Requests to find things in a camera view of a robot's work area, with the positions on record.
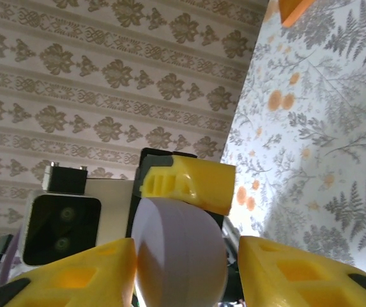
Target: patterned wallpaper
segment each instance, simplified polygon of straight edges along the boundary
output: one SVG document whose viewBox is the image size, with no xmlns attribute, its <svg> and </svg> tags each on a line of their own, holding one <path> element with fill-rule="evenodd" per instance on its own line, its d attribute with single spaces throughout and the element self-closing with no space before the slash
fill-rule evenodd
<svg viewBox="0 0 366 307">
<path fill-rule="evenodd" d="M 270 1 L 222 160 L 242 234 L 366 271 L 366 0 Z"/>
<path fill-rule="evenodd" d="M 0 234 L 50 161 L 105 178 L 132 178 L 145 146 L 218 161 L 265 10 L 0 0 Z"/>
</svg>

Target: yellow 3d printed part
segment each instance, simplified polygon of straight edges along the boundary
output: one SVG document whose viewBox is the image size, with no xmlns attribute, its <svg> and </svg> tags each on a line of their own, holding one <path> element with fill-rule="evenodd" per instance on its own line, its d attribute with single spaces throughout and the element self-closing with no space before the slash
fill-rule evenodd
<svg viewBox="0 0 366 307">
<path fill-rule="evenodd" d="M 235 167 L 173 155 L 172 166 L 151 167 L 141 186 L 142 197 L 185 201 L 227 216 L 234 194 Z"/>
<path fill-rule="evenodd" d="M 30 284 L 6 307 L 130 307 L 137 268 L 133 239 L 92 248 L 21 274 Z"/>
<path fill-rule="evenodd" d="M 257 237 L 241 237 L 238 265 L 248 307 L 364 307 L 347 264 Z"/>
</svg>

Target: black connector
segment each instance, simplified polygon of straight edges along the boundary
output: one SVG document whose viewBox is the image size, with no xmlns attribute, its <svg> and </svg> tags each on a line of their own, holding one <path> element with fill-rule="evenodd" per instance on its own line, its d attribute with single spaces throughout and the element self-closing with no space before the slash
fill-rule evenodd
<svg viewBox="0 0 366 307">
<path fill-rule="evenodd" d="M 52 162 L 45 168 L 42 189 L 49 193 L 83 195 L 87 178 L 88 171 L 84 166 L 79 169 L 63 168 Z"/>
<path fill-rule="evenodd" d="M 223 302 L 238 302 L 244 300 L 241 276 L 237 264 L 228 266 L 228 280 L 225 287 Z"/>
<path fill-rule="evenodd" d="M 3 255 L 6 253 L 8 246 L 13 238 L 13 235 L 2 235 L 0 236 L 0 262 Z"/>
</svg>

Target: black camera face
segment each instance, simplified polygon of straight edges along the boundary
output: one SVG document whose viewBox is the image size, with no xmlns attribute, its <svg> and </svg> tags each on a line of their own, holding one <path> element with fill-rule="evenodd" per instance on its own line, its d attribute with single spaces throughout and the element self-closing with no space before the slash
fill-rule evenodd
<svg viewBox="0 0 366 307">
<path fill-rule="evenodd" d="M 101 207 L 96 198 L 37 197 L 22 255 L 24 263 L 45 265 L 95 247 Z"/>
</svg>

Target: white camera housing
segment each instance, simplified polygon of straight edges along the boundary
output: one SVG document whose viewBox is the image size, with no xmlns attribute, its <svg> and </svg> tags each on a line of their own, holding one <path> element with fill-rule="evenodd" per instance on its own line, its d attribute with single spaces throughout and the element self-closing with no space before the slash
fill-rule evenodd
<svg viewBox="0 0 366 307">
<path fill-rule="evenodd" d="M 71 198 L 95 198 L 100 201 L 101 210 L 96 235 L 96 246 L 124 238 L 128 224 L 130 200 L 132 197 L 133 180 L 88 178 L 84 195 L 55 194 L 44 190 L 30 193 L 26 203 L 26 213 L 22 222 L 19 240 L 19 257 L 25 267 L 21 271 L 34 269 L 37 265 L 28 265 L 24 260 L 29 222 L 35 199 L 44 194 L 54 196 L 70 196 Z"/>
</svg>

